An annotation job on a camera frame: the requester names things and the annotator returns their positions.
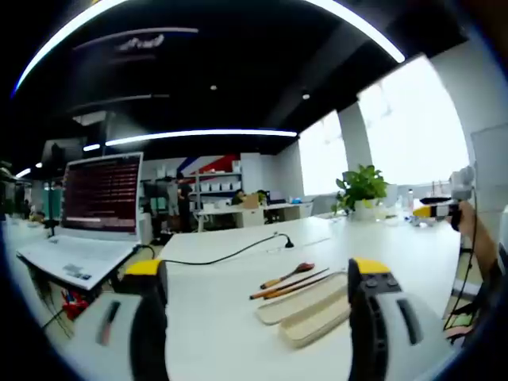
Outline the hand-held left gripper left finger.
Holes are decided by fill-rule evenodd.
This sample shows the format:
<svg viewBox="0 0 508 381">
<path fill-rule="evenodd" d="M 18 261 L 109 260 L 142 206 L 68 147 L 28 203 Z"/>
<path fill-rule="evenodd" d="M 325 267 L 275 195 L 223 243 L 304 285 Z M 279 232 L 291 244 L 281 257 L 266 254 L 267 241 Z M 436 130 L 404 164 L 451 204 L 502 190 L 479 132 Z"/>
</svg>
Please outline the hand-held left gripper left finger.
<svg viewBox="0 0 508 381">
<path fill-rule="evenodd" d="M 165 263 L 131 265 L 119 287 L 79 315 L 64 359 L 81 380 L 168 380 Z"/>
</svg>

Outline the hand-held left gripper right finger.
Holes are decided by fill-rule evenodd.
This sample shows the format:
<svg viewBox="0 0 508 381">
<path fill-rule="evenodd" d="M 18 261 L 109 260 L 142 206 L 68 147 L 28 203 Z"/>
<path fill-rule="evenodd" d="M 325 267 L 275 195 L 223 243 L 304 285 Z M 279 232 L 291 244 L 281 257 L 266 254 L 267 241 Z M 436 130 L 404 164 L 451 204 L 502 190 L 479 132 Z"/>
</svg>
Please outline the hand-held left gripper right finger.
<svg viewBox="0 0 508 381">
<path fill-rule="evenodd" d="M 431 380 L 455 354 L 442 320 L 375 260 L 348 261 L 351 380 Z"/>
</svg>

